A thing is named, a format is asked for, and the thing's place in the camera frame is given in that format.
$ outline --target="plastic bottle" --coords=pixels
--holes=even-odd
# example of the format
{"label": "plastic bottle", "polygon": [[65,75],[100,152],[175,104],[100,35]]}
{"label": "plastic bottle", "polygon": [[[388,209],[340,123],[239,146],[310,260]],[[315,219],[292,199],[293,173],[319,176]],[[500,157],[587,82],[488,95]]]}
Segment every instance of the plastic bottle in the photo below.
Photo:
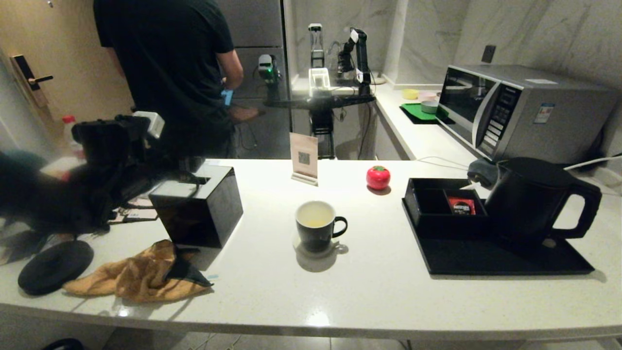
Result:
{"label": "plastic bottle", "polygon": [[66,115],[63,117],[63,123],[65,124],[65,130],[63,131],[63,135],[65,137],[65,141],[69,145],[69,148],[72,151],[72,155],[83,159],[84,158],[84,149],[82,145],[77,143],[76,140],[73,139],[72,128],[76,124],[76,118],[73,115]]}

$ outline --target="stainless steel refrigerator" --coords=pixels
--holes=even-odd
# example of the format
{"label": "stainless steel refrigerator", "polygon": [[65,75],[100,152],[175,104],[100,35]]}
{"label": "stainless steel refrigerator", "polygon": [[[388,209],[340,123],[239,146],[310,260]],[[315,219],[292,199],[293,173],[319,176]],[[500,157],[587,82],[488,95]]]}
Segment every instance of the stainless steel refrigerator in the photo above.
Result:
{"label": "stainless steel refrigerator", "polygon": [[289,159],[291,113],[268,108],[266,84],[257,72],[259,56],[274,55],[282,80],[279,96],[289,98],[285,56],[285,33],[281,0],[216,0],[225,15],[233,44],[244,68],[244,82],[234,91],[232,103],[255,107],[266,113],[236,126],[239,158]]}

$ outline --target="kettle lid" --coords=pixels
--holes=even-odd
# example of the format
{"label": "kettle lid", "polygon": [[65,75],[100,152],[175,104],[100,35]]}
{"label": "kettle lid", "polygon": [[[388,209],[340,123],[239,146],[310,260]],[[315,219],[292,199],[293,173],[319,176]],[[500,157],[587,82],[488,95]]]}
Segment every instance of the kettle lid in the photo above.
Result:
{"label": "kettle lid", "polygon": [[529,182],[549,187],[567,187],[575,178],[559,166],[536,158],[517,157],[499,166],[511,170]]}

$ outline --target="qr code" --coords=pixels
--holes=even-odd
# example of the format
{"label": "qr code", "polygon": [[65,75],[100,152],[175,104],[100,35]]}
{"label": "qr code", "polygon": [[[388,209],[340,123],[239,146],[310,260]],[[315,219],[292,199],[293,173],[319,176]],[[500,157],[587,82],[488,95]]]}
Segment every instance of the qr code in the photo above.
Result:
{"label": "qr code", "polygon": [[298,152],[298,162],[304,165],[311,164],[311,157],[308,153]]}

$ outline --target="microwave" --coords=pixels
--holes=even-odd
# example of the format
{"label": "microwave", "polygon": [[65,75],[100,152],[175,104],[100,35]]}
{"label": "microwave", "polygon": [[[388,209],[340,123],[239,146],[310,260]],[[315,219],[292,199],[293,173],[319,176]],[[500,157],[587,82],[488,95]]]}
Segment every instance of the microwave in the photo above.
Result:
{"label": "microwave", "polygon": [[450,65],[436,118],[481,158],[572,164],[591,156],[617,96],[520,65]]}

